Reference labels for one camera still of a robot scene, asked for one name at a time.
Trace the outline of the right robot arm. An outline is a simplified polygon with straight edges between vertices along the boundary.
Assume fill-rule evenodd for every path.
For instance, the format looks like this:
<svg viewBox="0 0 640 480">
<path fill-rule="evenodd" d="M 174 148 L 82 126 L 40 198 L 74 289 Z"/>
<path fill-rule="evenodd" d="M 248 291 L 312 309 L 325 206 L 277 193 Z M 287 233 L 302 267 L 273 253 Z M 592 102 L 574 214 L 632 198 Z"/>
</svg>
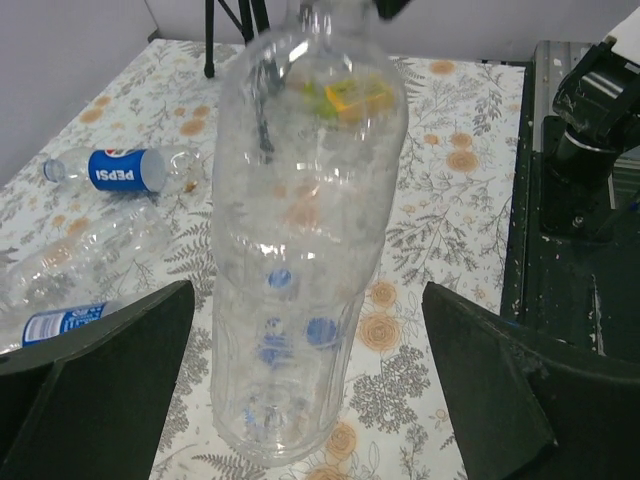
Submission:
<svg viewBox="0 0 640 480">
<path fill-rule="evenodd" d="M 616 161 L 639 146 L 639 11 L 590 47 L 553 100 L 563 134 L 544 156 L 542 224 L 599 241 L 626 212 L 606 206 Z"/>
</svg>

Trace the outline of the Pepsi bottle blue label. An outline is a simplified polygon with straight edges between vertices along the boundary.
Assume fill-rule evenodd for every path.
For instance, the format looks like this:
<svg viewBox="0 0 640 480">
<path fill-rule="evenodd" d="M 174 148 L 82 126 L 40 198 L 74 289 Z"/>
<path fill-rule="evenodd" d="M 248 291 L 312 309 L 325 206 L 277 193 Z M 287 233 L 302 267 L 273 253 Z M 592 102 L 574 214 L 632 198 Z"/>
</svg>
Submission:
<svg viewBox="0 0 640 480">
<path fill-rule="evenodd" d="M 149 194 L 190 193 L 204 177 L 200 153 L 183 146 L 77 147 L 45 160 L 42 172 L 66 189 Z"/>
</svg>

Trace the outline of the Pocari Sweat labelled bottle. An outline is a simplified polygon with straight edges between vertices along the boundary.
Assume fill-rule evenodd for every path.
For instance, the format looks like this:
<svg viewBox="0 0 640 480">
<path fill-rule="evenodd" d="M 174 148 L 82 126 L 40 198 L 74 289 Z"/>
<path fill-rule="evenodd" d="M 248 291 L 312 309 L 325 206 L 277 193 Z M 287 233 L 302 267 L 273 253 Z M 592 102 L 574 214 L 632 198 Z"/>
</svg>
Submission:
<svg viewBox="0 0 640 480">
<path fill-rule="evenodd" d="M 1 353 L 35 345 L 100 320 L 125 306 L 122 300 L 66 307 L 31 314 L 10 322 L 1 320 Z"/>
</svg>

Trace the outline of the clear unlabelled plastic bottle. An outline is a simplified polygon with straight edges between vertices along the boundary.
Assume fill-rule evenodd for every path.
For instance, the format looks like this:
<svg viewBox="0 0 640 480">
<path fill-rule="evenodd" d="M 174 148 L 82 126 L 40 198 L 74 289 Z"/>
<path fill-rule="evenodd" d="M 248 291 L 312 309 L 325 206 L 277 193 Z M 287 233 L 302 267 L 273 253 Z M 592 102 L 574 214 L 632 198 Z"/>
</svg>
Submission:
<svg viewBox="0 0 640 480">
<path fill-rule="evenodd" d="M 219 436 L 280 467 L 334 428 L 408 129 L 405 84 L 369 34 L 400 1 L 292 1 L 233 60 L 212 172 L 211 406 Z M 377 75 L 395 103 L 324 120 L 298 88 Z"/>
</svg>

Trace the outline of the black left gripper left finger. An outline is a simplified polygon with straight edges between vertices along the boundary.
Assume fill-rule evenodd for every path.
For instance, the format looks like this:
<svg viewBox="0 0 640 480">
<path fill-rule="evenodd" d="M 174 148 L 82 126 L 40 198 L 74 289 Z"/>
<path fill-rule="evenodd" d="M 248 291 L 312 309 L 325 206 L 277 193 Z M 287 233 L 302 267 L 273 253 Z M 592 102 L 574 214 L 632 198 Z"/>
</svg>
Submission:
<svg viewBox="0 0 640 480">
<path fill-rule="evenodd" d="M 4 479 L 146 479 L 195 311 L 188 280 L 1 357 Z"/>
</svg>

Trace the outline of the yellow green toy block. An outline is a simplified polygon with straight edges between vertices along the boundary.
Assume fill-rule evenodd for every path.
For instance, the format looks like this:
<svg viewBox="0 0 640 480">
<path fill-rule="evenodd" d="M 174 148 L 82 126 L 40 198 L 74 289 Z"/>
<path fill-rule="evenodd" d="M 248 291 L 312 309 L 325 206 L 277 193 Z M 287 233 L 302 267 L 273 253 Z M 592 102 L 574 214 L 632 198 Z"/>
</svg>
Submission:
<svg viewBox="0 0 640 480">
<path fill-rule="evenodd" d="M 355 124 L 394 106 L 391 87 L 377 75 L 346 78 L 326 85 L 305 82 L 298 91 L 320 118 Z"/>
</svg>

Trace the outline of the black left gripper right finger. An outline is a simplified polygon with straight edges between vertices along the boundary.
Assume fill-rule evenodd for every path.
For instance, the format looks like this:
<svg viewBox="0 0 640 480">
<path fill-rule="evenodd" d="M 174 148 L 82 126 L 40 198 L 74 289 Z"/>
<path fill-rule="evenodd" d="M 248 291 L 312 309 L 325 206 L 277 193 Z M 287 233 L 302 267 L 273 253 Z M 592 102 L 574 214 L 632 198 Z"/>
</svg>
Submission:
<svg viewBox="0 0 640 480">
<path fill-rule="evenodd" d="M 470 479 L 636 479 L 639 367 L 430 282 L 422 310 Z"/>
</svg>

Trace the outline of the clear crumpled plastic bottle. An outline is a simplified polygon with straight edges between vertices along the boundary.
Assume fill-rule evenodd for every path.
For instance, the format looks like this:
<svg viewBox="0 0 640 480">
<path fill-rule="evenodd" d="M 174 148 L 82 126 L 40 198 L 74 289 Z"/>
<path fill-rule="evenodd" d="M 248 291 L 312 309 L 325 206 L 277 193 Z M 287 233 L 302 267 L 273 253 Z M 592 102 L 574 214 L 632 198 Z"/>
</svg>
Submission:
<svg viewBox="0 0 640 480">
<path fill-rule="evenodd" d="M 171 231 L 146 199 L 135 200 L 41 247 L 1 274 L 1 314 L 42 311 L 89 299 L 107 275 L 158 255 Z"/>
</svg>

